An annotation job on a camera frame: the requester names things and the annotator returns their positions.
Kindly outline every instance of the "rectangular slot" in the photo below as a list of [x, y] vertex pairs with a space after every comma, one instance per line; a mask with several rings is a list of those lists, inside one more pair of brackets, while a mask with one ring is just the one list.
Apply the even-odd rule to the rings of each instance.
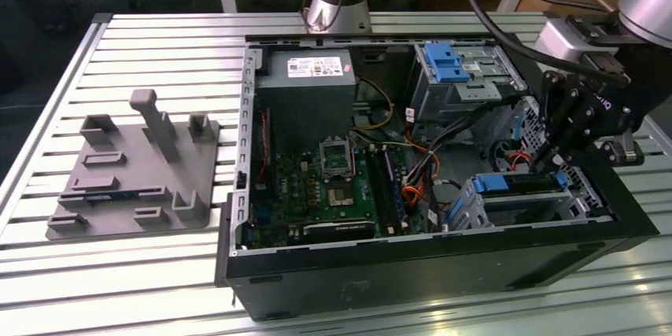
[[118, 187], [119, 180], [115, 176], [75, 179], [72, 184], [72, 190], [114, 190]]
[[92, 153], [87, 155], [82, 161], [87, 167], [124, 164], [126, 162], [127, 156], [122, 151], [116, 151], [114, 153]]

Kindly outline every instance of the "aluminum extrusion table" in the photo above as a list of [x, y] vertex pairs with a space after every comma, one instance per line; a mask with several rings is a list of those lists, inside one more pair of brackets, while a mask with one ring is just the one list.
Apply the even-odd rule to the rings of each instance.
[[[540, 13], [498, 14], [528, 45]], [[374, 30], [484, 31], [471, 13], [376, 13]], [[144, 238], [50, 242], [56, 208], [90, 113], [139, 123], [127, 104], [152, 87], [174, 121], [218, 120], [212, 201], [231, 190], [242, 57], [247, 35], [303, 32], [294, 14], [116, 15], [99, 18], [72, 58], [0, 187], [0, 334], [106, 331], [183, 334], [628, 334], [672, 323], [672, 145], [647, 119], [636, 138], [646, 164], [619, 173], [662, 236], [612, 254], [550, 287], [255, 323], [231, 289], [212, 286], [220, 212], [206, 229]]]

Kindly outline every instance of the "green motherboard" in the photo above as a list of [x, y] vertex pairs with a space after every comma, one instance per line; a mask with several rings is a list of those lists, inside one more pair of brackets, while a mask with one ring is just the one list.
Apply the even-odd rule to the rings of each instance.
[[[370, 151], [330, 146], [296, 154], [276, 154], [272, 176], [252, 199], [254, 223], [248, 230], [250, 247], [292, 245], [299, 229], [316, 224], [375, 223], [375, 238], [386, 235], [379, 224], [379, 209], [370, 178]], [[400, 185], [407, 173], [406, 156], [392, 148], [394, 175]], [[326, 177], [323, 169], [348, 168], [344, 175]]]

